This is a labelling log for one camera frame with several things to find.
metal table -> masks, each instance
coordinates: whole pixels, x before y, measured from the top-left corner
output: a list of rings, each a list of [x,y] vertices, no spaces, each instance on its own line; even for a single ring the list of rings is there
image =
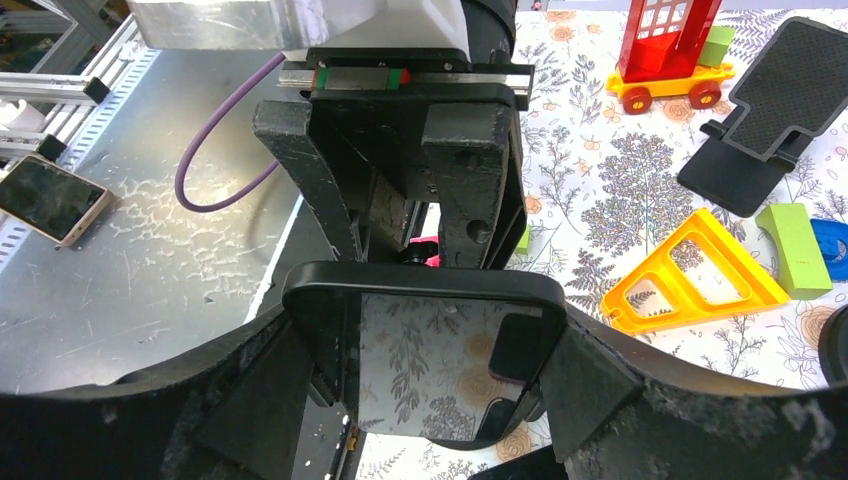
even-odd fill
[[[235,206],[198,215],[177,204],[173,175],[212,110],[269,56],[156,57],[77,170],[120,200],[71,249],[29,235],[0,273],[0,388],[109,383],[252,318],[297,189],[280,169]],[[194,201],[233,192],[272,160],[251,118],[279,92],[268,78],[212,134],[189,175]]]

black rubber pad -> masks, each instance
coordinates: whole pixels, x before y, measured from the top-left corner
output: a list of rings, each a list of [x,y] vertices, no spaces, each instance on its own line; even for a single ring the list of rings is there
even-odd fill
[[[848,380],[848,307],[833,312],[819,334],[819,361],[829,385]]]
[[[848,33],[790,18],[730,99],[746,111],[724,141],[761,161],[793,130],[821,135],[848,105]]]

mirror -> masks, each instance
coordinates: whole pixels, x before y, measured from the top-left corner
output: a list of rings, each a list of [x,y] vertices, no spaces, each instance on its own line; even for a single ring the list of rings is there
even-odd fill
[[[319,368],[341,369],[327,383],[343,385],[362,430],[456,447],[495,443],[525,419],[518,408],[565,327],[562,288],[524,272],[321,262],[286,288],[298,331],[321,338],[313,355],[343,357]]]

red toy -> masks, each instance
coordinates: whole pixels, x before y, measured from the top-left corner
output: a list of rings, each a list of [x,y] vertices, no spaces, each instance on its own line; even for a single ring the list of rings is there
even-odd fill
[[[656,97],[688,95],[698,109],[721,99],[721,82],[736,74],[733,65],[721,63],[723,53],[715,63],[698,64],[720,5],[632,0],[617,71],[607,80],[607,91],[618,95],[625,112],[646,112]]]

phone screen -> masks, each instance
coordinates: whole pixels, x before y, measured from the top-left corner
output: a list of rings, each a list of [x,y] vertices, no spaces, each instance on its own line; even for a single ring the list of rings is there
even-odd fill
[[[0,209],[62,240],[105,192],[59,167],[27,157],[0,182]]]

